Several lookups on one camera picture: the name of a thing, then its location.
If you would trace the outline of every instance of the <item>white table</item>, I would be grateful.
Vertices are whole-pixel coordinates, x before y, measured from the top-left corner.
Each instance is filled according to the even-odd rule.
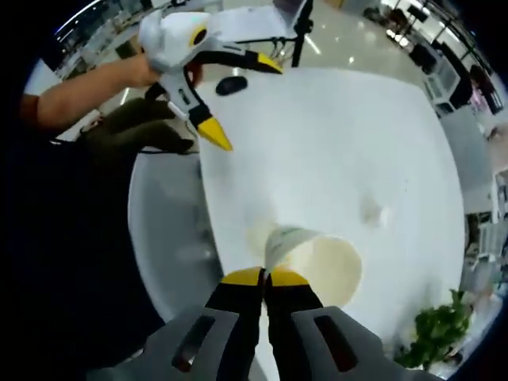
[[[344,310],[384,341],[422,307],[447,302],[448,289],[460,283],[462,197],[448,142],[423,92],[394,79],[337,69],[252,73],[248,81],[246,90],[223,98],[214,92],[216,83],[198,88],[234,147],[223,152],[201,140],[202,180],[224,273],[262,264],[250,253],[246,234],[270,214],[279,223],[354,244],[364,273]],[[137,169],[148,173],[150,165]],[[159,221],[164,214],[170,221],[171,209],[164,209],[169,171],[161,158],[153,166],[150,176],[160,178],[159,190],[149,194],[161,197]],[[142,178],[136,169],[133,178]],[[390,209],[386,227],[364,223],[366,198]],[[146,233],[157,246],[168,239],[164,229]],[[146,260],[150,255],[137,251],[148,293],[160,307],[171,300],[156,286],[163,280],[147,279],[164,274],[147,268],[159,265]],[[267,379],[277,379],[266,318],[260,323],[256,360]]]

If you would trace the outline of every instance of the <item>hand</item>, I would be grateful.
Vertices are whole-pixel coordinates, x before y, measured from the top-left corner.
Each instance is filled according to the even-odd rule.
[[[151,86],[159,80],[160,73],[153,70],[145,54],[122,60],[127,87]]]

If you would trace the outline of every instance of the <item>white paper cup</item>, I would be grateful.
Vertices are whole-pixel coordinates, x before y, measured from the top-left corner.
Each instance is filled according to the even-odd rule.
[[[362,275],[361,258],[346,240],[297,226],[280,225],[268,236],[267,274],[285,266],[306,278],[324,306],[345,306]]]

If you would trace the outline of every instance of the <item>floor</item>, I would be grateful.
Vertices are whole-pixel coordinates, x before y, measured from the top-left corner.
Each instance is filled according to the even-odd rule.
[[[226,9],[269,3],[271,0],[224,1]],[[213,13],[216,10],[211,8],[208,11]],[[339,67],[375,73],[412,83],[423,89],[421,70],[405,52],[387,39],[384,30],[379,26],[335,10],[324,3],[324,0],[314,0],[311,19],[314,21],[314,30],[306,38],[301,67]],[[251,44],[250,49],[270,54],[272,44]],[[231,75],[230,68],[218,65],[207,66],[204,70],[205,81]],[[143,90],[129,89],[110,99],[101,107],[101,111],[107,114],[125,100],[142,96],[143,93]]]

